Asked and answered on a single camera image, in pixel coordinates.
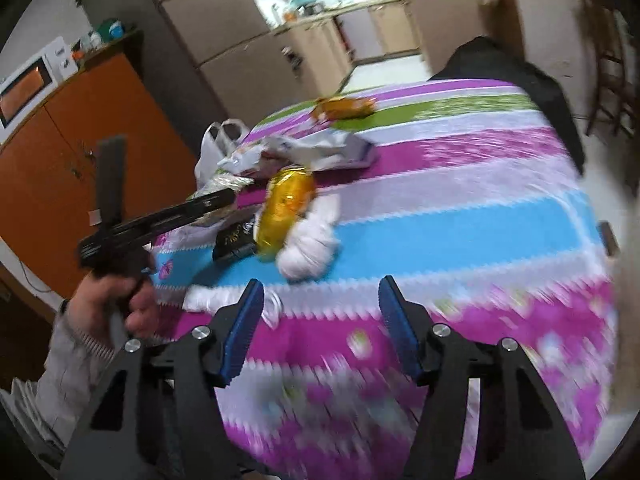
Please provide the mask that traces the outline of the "grey jacket left forearm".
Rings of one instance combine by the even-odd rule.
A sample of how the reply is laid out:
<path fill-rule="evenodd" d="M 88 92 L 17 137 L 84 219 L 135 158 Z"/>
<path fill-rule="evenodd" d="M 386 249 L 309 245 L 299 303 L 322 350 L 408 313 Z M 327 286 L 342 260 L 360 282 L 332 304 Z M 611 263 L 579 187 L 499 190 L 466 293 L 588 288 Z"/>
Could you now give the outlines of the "grey jacket left forearm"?
<path fill-rule="evenodd" d="M 115 350 L 79 328 L 66 304 L 56 319 L 44 372 L 30 386 L 29 418 L 46 442 L 64 451 Z"/>

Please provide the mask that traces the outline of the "person's left hand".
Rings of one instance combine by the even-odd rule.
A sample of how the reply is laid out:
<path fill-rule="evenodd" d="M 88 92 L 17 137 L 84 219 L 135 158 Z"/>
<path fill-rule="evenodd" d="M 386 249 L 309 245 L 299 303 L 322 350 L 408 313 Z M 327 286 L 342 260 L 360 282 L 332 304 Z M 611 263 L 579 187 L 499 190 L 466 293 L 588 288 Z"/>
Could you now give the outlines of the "person's left hand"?
<path fill-rule="evenodd" d="M 118 275 L 96 278 L 88 273 L 67 304 L 67 321 L 81 335 L 87 335 L 107 348 L 115 348 L 111 332 L 112 315 L 118 311 L 116 304 L 119 300 L 128 299 L 128 311 L 122 317 L 124 330 L 139 338 L 153 336 L 160 322 L 155 289 L 149 280 L 140 286 L 137 284 L 135 278 Z"/>

